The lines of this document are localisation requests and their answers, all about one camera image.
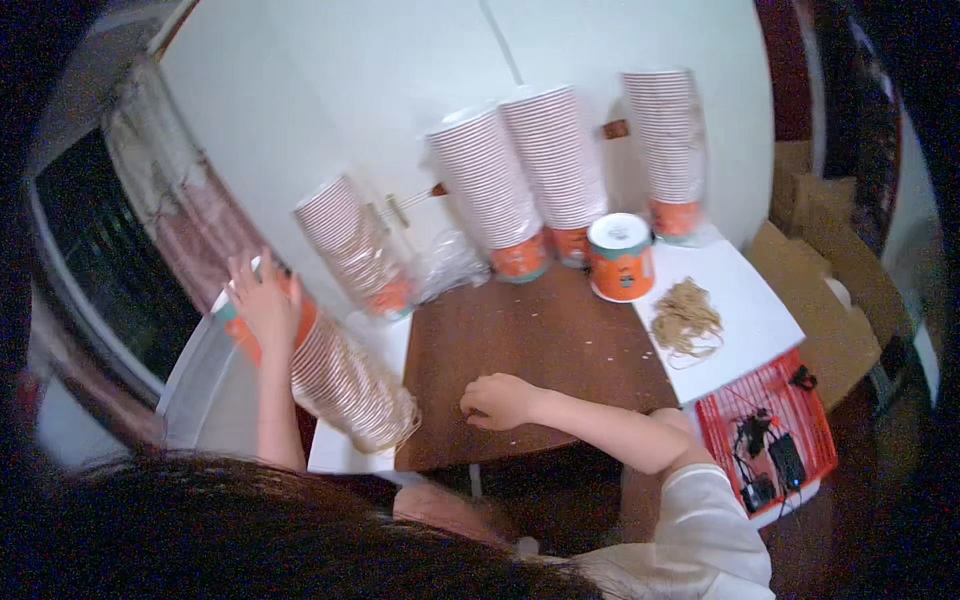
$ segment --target pile of rubber bands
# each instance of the pile of rubber bands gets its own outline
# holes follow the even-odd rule
[[[654,308],[654,338],[672,356],[705,359],[723,346],[720,315],[710,307],[709,292],[690,277],[671,287]],[[705,344],[708,338],[719,340],[719,344]]]

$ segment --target window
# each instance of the window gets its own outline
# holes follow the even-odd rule
[[[37,177],[69,274],[113,334],[166,381],[201,319],[133,215],[99,129]]]

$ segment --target white paper sheet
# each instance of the white paper sheet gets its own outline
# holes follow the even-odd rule
[[[669,358],[650,336],[682,405],[755,371],[804,340],[786,306],[729,241],[720,239],[699,249],[655,244],[652,252],[656,283],[634,302],[647,331],[656,317],[654,304],[688,276],[709,292],[710,304],[723,321],[723,346],[685,369],[675,367],[696,361]]]

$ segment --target white sleeve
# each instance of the white sleeve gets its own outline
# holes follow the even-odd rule
[[[688,465],[663,483],[654,542],[659,565],[705,566],[770,585],[770,554],[715,465]]]

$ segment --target white shirt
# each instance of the white shirt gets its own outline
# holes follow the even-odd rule
[[[689,465],[663,483],[652,543],[570,559],[621,598],[774,598],[770,555],[720,467]]]

